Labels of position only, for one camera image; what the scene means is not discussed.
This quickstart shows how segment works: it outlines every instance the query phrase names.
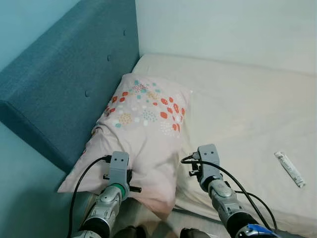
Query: white bed sheet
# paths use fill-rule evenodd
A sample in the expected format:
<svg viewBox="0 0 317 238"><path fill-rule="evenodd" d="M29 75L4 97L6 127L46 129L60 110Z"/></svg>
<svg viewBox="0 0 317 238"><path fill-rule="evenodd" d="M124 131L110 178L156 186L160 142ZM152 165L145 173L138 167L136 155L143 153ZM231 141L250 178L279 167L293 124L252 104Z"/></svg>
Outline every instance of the white bed sheet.
<svg viewBox="0 0 317 238"><path fill-rule="evenodd" d="M164 55L143 56L133 72L162 76L193 90L184 155L199 145L215 144L220 165L267 203L280 230L317 237L313 76ZM279 150L295 164L306 186L298 188L282 168L273 154ZM189 168L180 166L176 206L218 220L208 195L188 176ZM256 217L247 200L238 196ZM260 210L270 221L262 206Z"/></svg>

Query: white wall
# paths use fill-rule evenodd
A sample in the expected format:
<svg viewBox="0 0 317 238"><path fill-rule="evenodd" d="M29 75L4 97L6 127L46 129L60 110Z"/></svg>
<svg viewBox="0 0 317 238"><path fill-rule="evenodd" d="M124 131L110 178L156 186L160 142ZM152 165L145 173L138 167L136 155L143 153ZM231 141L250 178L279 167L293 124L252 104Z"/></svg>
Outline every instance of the white wall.
<svg viewBox="0 0 317 238"><path fill-rule="evenodd" d="M136 0L141 55L315 72L314 0Z"/></svg>

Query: white tube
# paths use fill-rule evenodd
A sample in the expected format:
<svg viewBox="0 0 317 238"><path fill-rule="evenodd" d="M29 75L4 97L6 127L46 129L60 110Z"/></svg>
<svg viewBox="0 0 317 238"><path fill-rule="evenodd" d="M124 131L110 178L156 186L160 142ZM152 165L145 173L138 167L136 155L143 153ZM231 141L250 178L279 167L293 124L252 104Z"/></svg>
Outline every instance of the white tube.
<svg viewBox="0 0 317 238"><path fill-rule="evenodd" d="M301 174L295 168L293 163L289 160L289 158L281 151L275 152L274 155L280 161L284 169L287 171L289 176L293 179L296 185L302 188L306 183L302 178Z"/></svg>

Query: pink pillowcase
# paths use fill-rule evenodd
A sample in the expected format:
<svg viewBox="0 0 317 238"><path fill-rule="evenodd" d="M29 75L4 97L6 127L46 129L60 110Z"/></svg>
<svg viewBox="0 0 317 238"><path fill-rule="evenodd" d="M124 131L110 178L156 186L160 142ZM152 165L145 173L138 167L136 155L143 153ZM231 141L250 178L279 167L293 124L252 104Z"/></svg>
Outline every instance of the pink pillowcase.
<svg viewBox="0 0 317 238"><path fill-rule="evenodd" d="M73 191L83 171L99 157L125 151L133 170L130 185L142 188L130 196L165 219L175 203L178 151L189 98L190 91L174 82L124 75L83 155L58 191ZM79 191L99 193L107 184L103 179L107 172L107 163L94 165Z"/></svg>

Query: bedding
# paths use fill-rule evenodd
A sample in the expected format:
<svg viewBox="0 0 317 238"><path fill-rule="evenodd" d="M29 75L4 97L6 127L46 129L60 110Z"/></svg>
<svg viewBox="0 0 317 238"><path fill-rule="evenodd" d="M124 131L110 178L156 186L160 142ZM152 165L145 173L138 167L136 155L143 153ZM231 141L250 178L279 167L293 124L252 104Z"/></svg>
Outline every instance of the bedding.
<svg viewBox="0 0 317 238"><path fill-rule="evenodd" d="M200 145L215 144L220 165L271 208L280 230L317 237L316 85L312 75L164 55L143 56L133 72L164 77L193 90L191 114L183 125L189 139L180 157ZM295 185L275 158L274 152L280 150L306 180L303 188ZM188 176L187 166L179 167L176 206L219 220L208 195L196 178ZM238 198L256 218L247 200L242 195ZM272 226L269 214L259 208Z"/></svg>
<svg viewBox="0 0 317 238"><path fill-rule="evenodd" d="M73 191L94 160L124 151L130 156L130 185L142 188L141 193L130 195L165 219L175 203L178 151L189 98L187 88L163 78L124 75L83 155L58 191ZM107 163L93 166L78 191L100 193L107 171Z"/></svg>

